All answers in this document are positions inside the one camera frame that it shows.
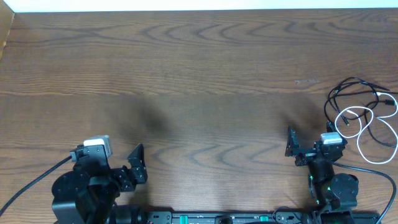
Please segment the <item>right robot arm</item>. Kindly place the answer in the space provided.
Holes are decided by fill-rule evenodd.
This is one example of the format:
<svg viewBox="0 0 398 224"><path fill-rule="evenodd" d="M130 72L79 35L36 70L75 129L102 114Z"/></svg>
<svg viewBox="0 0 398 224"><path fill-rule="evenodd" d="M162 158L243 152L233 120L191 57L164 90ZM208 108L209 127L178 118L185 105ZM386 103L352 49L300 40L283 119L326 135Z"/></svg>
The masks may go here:
<svg viewBox="0 0 398 224"><path fill-rule="evenodd" d="M353 223L351 209L356 207L359 180L351 174L336 174L333 163L343 156L347 144L330 122L326 132L312 147L299 144L296 131L287 129L286 157L294 157L295 165L308 167L308 188L319 208L303 214L302 223Z"/></svg>

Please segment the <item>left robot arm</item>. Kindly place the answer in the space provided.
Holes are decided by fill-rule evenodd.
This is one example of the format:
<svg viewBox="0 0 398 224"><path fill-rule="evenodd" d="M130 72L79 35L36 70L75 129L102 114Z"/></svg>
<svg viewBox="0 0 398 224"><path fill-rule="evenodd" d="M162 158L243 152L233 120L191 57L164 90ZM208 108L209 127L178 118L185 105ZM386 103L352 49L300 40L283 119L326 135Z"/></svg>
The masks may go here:
<svg viewBox="0 0 398 224"><path fill-rule="evenodd" d="M146 212L135 205L117 205L123 192L133 192L147 182L144 146L138 144L127 160L130 168L110 168L104 145L79 145L70 152L73 170L52 186L52 210L59 223L148 222Z"/></svg>

